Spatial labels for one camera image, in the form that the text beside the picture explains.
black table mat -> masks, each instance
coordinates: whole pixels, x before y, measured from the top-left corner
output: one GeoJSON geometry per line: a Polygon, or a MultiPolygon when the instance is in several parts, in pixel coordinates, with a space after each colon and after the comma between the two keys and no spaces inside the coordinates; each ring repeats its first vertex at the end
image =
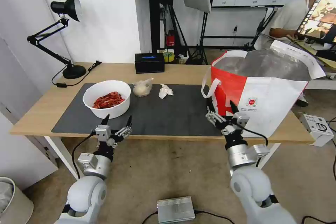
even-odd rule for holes
{"type": "MultiPolygon", "coordinates": [[[[84,92],[94,83],[85,83],[63,113],[54,133],[90,134],[102,119],[96,117],[83,103],[84,92]]],[[[201,95],[201,85],[168,85],[174,96],[158,97],[161,85],[153,84],[150,95],[136,97],[131,93],[127,112],[110,119],[111,129],[126,125],[128,117],[133,118],[133,135],[167,136],[221,136],[205,118],[206,99],[201,95]]]]}

tissue box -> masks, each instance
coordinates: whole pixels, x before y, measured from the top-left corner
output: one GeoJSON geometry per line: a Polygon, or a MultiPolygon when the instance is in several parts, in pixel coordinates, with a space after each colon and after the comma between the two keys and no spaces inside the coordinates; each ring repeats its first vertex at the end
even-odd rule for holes
{"type": "Polygon", "coordinates": [[[322,147],[334,137],[333,132],[323,117],[303,114],[300,117],[300,121],[315,139],[315,143],[312,145],[322,147]]]}
{"type": "Polygon", "coordinates": [[[165,71],[165,60],[162,53],[136,54],[134,64],[137,74],[165,71]]]}

printed logo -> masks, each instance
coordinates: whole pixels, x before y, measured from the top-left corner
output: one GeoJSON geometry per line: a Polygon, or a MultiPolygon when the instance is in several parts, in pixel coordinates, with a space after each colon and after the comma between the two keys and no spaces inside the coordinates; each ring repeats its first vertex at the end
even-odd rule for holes
{"type": "Polygon", "coordinates": [[[246,107],[255,107],[257,105],[258,99],[255,97],[250,97],[247,99],[246,107]]]}

lamp shade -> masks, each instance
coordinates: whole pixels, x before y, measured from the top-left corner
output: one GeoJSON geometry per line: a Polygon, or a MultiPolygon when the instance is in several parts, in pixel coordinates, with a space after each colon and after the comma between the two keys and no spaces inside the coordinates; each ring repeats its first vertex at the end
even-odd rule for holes
{"type": "Polygon", "coordinates": [[[51,2],[50,7],[57,14],[67,14],[72,19],[80,22],[82,7],[79,0],[66,0],[65,2],[51,2]]]}

white shirt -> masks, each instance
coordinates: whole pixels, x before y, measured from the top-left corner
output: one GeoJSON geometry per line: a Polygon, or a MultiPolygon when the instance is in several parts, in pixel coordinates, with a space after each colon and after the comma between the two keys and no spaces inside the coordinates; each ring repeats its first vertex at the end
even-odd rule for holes
{"type": "Polygon", "coordinates": [[[297,30],[301,22],[305,18],[309,11],[309,0],[294,0],[277,11],[272,21],[266,26],[265,30],[261,33],[257,41],[255,42],[255,48],[266,49],[270,48],[274,39],[280,40],[289,44],[290,40],[286,37],[283,38],[269,38],[270,29],[282,28],[285,30],[297,30]]]}

